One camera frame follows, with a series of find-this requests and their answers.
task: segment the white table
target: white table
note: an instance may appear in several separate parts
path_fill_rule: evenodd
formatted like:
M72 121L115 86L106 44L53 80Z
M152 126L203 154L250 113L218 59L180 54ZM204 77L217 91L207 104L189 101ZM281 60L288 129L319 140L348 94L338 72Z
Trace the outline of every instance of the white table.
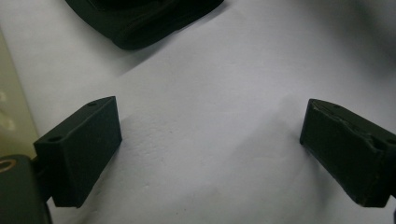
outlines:
M124 51L64 1L1 1L40 135L89 101L118 100L119 152L80 209L49 202L54 223L392 223L395 200L359 207L298 142L309 98L396 133L395 63L340 8L226 0Z

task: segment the white surface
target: white surface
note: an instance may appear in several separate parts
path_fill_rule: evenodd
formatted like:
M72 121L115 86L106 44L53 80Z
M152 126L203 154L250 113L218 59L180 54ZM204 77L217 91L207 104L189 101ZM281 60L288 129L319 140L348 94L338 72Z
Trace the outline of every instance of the white surface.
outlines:
M120 151L83 207L51 206L54 223L391 223L393 199L359 207L298 143L309 98L396 133L396 67L344 10L227 0L123 51L64 1L1 1L40 134L91 100L119 104Z

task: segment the black fabric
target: black fabric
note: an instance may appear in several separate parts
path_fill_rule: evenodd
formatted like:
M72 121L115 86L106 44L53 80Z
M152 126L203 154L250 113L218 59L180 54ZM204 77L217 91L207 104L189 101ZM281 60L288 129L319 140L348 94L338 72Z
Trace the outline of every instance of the black fabric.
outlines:
M66 0L121 49L140 49L198 20L223 0Z

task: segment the black cloth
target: black cloth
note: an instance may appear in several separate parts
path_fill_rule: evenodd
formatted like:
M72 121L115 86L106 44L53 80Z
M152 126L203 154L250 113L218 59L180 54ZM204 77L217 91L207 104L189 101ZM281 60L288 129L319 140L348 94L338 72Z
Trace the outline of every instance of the black cloth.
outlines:
M170 35L223 0L66 0L91 27L121 49L141 49Z

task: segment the black object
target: black object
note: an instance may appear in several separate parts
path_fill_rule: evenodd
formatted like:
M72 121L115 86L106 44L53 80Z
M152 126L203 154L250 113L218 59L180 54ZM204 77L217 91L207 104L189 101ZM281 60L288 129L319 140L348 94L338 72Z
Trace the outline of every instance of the black object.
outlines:
M300 142L355 203L384 207L395 195L395 134L340 105L311 99Z
M223 0L66 0L121 49L140 49L198 20Z
M50 223L50 196L57 206L82 206L121 141L116 98L107 97L37 140L33 161L0 158L0 223Z

